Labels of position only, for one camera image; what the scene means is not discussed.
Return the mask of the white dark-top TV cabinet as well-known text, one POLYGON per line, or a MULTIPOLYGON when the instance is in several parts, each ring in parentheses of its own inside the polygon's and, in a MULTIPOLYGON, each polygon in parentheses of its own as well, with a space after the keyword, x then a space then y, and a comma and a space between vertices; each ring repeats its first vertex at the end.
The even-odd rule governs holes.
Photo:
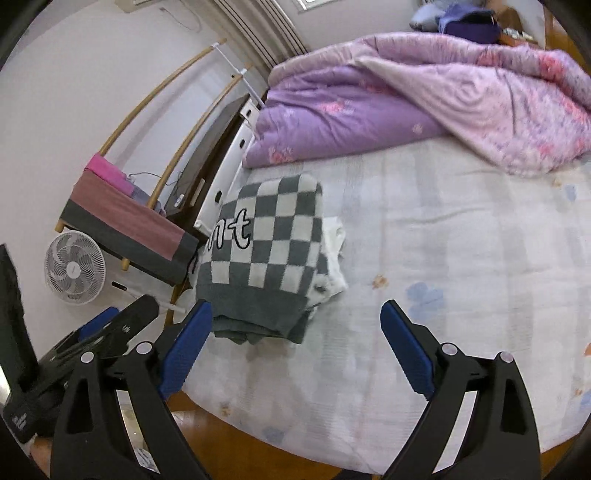
POLYGON ((259 108, 249 95, 226 105, 204 133, 164 206, 166 218, 193 237, 211 236, 222 203, 252 140, 259 108))

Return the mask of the lower wooden rail bar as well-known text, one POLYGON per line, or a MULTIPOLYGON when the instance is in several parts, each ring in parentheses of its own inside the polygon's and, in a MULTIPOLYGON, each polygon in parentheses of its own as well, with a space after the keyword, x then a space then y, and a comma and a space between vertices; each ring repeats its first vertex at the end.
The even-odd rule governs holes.
MULTIPOLYGON (((245 64, 245 66, 248 66, 249 70, 252 69, 252 63, 250 63, 250 62, 245 64)), ((239 78, 233 76, 232 79, 221 90, 221 93, 219 93, 214 98, 214 101, 211 102, 211 105, 209 105, 205 109, 204 113, 201 114, 201 116, 198 118, 197 122, 194 124, 194 126, 191 128, 191 130, 184 137, 182 143, 180 144, 178 149, 173 154, 173 156, 170 159, 170 161, 168 162, 165 170, 163 171, 162 176, 160 177, 154 190, 152 191, 152 194, 150 195, 149 200, 147 202, 148 208, 150 208, 152 210, 155 209, 156 203, 157 203, 159 196, 162 193, 164 187, 166 186, 167 181, 169 180, 170 176, 172 175, 173 171, 175 170, 176 166, 178 165, 180 159, 182 158, 182 156, 184 155, 184 153, 186 152, 186 150, 188 149, 188 147, 190 146, 192 141, 197 136, 197 133, 199 132, 199 130, 202 127, 204 127, 205 122, 209 119, 209 117, 211 117, 211 115, 215 111, 215 109, 219 105, 221 105, 221 102, 224 101, 224 99, 226 97, 228 97, 229 94, 231 94, 231 91, 233 89, 235 89, 235 86, 239 82, 240 82, 239 78)))

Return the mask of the bright pink cloth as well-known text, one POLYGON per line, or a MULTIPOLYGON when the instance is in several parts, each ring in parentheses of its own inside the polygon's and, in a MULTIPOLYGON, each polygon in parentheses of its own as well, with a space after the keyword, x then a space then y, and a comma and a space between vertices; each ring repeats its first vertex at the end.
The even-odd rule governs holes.
POLYGON ((92 172, 104 182, 115 188, 119 192, 131 197, 134 192, 134 185, 129 181, 127 176, 119 170, 115 165, 100 154, 95 154, 88 161, 85 169, 92 172))

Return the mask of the white air conditioner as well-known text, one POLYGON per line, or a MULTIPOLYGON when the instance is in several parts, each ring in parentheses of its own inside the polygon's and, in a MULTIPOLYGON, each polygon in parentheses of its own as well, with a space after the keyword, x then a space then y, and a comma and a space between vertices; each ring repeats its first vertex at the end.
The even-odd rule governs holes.
POLYGON ((133 13, 139 9, 150 6, 157 3, 158 0, 115 0, 115 5, 120 8, 124 13, 133 13))

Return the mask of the wooden rail bar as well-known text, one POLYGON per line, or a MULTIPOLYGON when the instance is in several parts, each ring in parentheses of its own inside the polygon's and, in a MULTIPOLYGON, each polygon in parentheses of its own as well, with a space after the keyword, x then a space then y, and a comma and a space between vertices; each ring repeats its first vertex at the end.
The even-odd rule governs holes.
POLYGON ((194 55, 189 60, 180 65, 167 77, 165 77, 154 89, 152 89, 119 123, 115 130, 109 135, 106 141, 98 150, 98 154, 102 157, 106 155, 109 149, 113 146, 115 141, 120 137, 124 130, 131 124, 131 122, 142 112, 147 105, 154 100, 167 86, 176 80, 182 73, 197 64, 201 59, 204 59, 208 54, 211 54, 216 48, 224 45, 228 40, 226 38, 218 39, 216 42, 204 48, 202 51, 194 55))
MULTIPOLYGON (((245 66, 248 66, 249 70, 252 69, 252 63, 250 63, 250 62, 245 64, 245 66)), ((204 127, 205 122, 209 119, 209 117, 211 117, 211 115, 215 111, 215 109, 219 105, 221 105, 221 102, 224 101, 224 99, 226 97, 228 97, 229 94, 231 94, 231 91, 233 89, 235 89, 235 86, 239 82, 240 82, 239 78, 233 76, 232 79, 221 90, 221 93, 219 93, 214 98, 214 101, 211 102, 211 105, 209 105, 205 109, 204 113, 201 114, 201 116, 198 118, 197 122, 194 124, 194 126, 191 128, 191 130, 184 137, 182 143, 180 144, 178 149, 173 154, 173 156, 170 159, 170 161, 168 162, 165 170, 163 171, 162 176, 160 177, 154 190, 152 191, 152 194, 150 195, 149 200, 147 202, 148 208, 150 208, 152 210, 155 209, 156 203, 157 203, 159 196, 162 193, 164 187, 166 186, 167 181, 169 180, 170 176, 172 175, 173 171, 175 170, 176 166, 178 165, 180 159, 182 158, 182 156, 184 155, 184 153, 186 152, 186 150, 188 149, 188 147, 190 146, 192 141, 197 136, 197 133, 199 132, 199 130, 202 127, 204 127)))

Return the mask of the white floral bed sheet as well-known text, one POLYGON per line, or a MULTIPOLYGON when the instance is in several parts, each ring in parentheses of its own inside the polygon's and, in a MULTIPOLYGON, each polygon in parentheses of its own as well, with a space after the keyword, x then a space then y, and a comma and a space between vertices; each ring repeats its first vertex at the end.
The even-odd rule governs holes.
POLYGON ((245 172, 246 183, 307 172, 346 233, 346 291, 318 308, 304 342, 208 339, 188 397, 303 457, 384 472, 425 407, 380 327, 395 300, 466 354, 507 351, 540 445, 590 413, 590 159, 511 176, 456 139, 245 172))

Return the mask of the white standing fan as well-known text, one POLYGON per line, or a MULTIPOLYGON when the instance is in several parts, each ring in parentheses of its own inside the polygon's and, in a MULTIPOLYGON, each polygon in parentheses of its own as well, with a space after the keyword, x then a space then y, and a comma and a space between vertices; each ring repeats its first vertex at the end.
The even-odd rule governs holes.
POLYGON ((63 302, 86 305, 105 286, 106 262, 98 244, 87 234, 67 231, 49 244, 44 258, 48 288, 63 302))

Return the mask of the window with white frame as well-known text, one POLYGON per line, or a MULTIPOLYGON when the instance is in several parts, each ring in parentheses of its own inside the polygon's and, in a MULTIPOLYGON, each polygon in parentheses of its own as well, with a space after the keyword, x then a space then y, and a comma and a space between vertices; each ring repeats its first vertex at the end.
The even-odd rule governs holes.
POLYGON ((311 9, 322 7, 338 0, 294 0, 294 4, 297 5, 297 9, 301 12, 307 12, 311 9))

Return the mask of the upper wooden rail bar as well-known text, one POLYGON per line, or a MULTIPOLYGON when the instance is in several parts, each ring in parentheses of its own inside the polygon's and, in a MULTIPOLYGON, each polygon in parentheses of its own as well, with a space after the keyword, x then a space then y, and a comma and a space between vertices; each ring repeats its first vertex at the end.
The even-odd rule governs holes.
POLYGON ((204 59, 208 54, 211 54, 216 48, 224 45, 228 40, 226 38, 218 39, 216 42, 204 48, 202 51, 194 55, 189 60, 180 65, 167 77, 165 77, 154 89, 152 89, 119 123, 115 130, 109 135, 106 141, 98 150, 98 154, 102 157, 106 155, 109 149, 113 146, 115 141, 120 137, 124 130, 131 124, 131 122, 142 112, 147 105, 154 100, 167 86, 176 80, 182 73, 197 64, 201 59, 204 59))

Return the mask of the white rail support post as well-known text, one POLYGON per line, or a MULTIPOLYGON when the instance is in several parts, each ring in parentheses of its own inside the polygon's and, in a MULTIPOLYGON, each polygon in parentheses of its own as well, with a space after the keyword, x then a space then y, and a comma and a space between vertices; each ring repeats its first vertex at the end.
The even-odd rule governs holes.
POLYGON ((239 80, 242 81, 243 84, 245 84, 245 88, 249 92, 250 97, 252 97, 252 99, 256 102, 256 106, 259 107, 259 109, 263 108, 264 106, 266 106, 266 103, 264 103, 263 98, 260 97, 259 93, 256 92, 256 89, 252 86, 252 84, 249 83, 249 80, 245 78, 245 75, 247 74, 247 72, 249 72, 249 67, 243 66, 242 68, 238 68, 238 66, 235 66, 235 64, 232 63, 231 59, 229 59, 228 56, 226 56, 226 54, 221 49, 223 42, 224 39, 218 40, 212 43, 211 47, 216 52, 218 52, 219 55, 221 55, 222 59, 224 59, 226 63, 228 63, 228 66, 231 67, 233 72, 235 72, 235 77, 239 78, 239 80))

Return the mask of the left grey curtain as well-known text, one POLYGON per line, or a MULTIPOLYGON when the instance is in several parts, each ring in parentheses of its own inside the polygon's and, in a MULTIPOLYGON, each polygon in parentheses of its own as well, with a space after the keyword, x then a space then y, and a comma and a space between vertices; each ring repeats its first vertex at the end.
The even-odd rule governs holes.
POLYGON ((198 1, 198 7, 263 75, 285 60, 308 53, 304 39, 276 1, 198 1))

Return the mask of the grey white checkered sweater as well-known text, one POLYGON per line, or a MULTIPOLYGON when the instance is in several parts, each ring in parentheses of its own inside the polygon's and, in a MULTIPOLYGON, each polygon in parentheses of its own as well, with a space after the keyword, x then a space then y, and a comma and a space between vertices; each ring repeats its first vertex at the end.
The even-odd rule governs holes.
POLYGON ((301 174, 229 196, 202 250, 197 298, 211 304, 218 338, 300 344, 328 283, 322 185, 301 174))

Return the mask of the purple pink floral quilt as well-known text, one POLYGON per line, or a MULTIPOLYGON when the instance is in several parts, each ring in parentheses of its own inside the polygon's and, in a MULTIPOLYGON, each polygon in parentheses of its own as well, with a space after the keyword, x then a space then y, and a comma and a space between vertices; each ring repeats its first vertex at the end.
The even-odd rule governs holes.
POLYGON ((382 33, 273 68, 247 168, 362 154, 451 134, 538 176, 590 149, 590 78, 566 53, 438 33, 382 33))

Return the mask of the white folded garment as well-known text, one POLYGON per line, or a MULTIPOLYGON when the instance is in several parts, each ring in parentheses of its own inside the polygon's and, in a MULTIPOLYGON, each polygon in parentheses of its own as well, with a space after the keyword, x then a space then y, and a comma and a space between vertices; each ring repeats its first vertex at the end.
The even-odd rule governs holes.
POLYGON ((339 256, 346 240, 346 231, 339 217, 322 220, 322 248, 318 269, 308 289, 308 318, 313 318, 318 306, 327 303, 348 289, 339 256))

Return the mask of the wooden nightstand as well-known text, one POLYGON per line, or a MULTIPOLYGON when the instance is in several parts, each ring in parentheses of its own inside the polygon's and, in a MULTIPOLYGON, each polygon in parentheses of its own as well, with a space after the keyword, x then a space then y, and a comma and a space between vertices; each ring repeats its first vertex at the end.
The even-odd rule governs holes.
POLYGON ((523 14, 521 10, 511 5, 497 6, 494 11, 504 35, 512 41, 540 48, 546 46, 542 15, 528 12, 523 14))

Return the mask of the dark purple folded blanket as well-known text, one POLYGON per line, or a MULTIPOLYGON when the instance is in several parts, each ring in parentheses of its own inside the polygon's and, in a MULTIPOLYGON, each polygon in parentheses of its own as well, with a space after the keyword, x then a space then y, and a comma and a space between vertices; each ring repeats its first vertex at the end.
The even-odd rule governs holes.
POLYGON ((440 18, 439 32, 479 44, 495 44, 501 27, 491 9, 468 3, 451 5, 440 18))

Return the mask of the pink grey striped towel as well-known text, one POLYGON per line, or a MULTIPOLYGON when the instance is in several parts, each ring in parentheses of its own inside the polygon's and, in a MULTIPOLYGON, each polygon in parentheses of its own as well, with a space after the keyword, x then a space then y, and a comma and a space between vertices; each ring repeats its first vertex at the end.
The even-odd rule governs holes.
POLYGON ((169 285, 184 280, 197 254, 195 237, 88 170, 74 185, 60 221, 169 285))

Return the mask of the grey blue pillows pile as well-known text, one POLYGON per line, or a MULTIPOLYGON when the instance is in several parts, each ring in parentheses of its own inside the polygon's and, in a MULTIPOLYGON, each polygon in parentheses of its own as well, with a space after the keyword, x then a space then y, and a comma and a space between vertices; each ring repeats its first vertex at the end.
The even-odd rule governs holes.
POLYGON ((447 10, 453 5, 470 5, 474 7, 485 7, 487 2, 484 0, 436 0, 424 1, 420 8, 410 20, 412 30, 420 32, 437 32, 439 30, 439 20, 445 15, 447 10))

